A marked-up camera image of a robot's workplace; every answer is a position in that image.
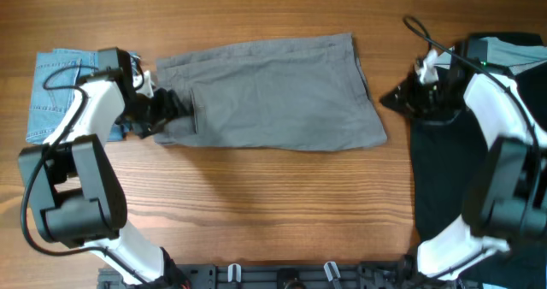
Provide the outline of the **grey shorts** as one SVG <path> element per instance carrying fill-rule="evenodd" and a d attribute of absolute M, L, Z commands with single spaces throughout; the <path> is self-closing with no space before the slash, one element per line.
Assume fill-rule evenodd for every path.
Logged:
<path fill-rule="evenodd" d="M 335 151 L 387 140 L 349 33 L 189 52 L 158 60 L 156 73 L 191 110 L 159 145 Z"/>

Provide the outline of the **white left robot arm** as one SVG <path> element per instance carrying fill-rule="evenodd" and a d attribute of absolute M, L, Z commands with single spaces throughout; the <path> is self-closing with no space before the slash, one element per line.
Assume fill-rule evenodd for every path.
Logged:
<path fill-rule="evenodd" d="M 125 194 L 104 150 L 117 121 L 146 138 L 191 111 L 174 91 L 157 89 L 152 97 L 138 92 L 132 76 L 120 70 L 59 85 L 55 77 L 45 78 L 44 90 L 70 90 L 75 98 L 51 137 L 19 155 L 26 243 L 49 257 L 93 253 L 130 288 L 191 287 L 167 251 L 128 220 Z"/>

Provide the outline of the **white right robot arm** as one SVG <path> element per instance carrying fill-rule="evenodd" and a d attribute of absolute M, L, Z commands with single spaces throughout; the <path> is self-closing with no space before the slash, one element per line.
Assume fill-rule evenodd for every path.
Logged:
<path fill-rule="evenodd" d="M 411 122 L 419 282 L 545 287 L 545 67 L 410 74 L 380 101 Z"/>

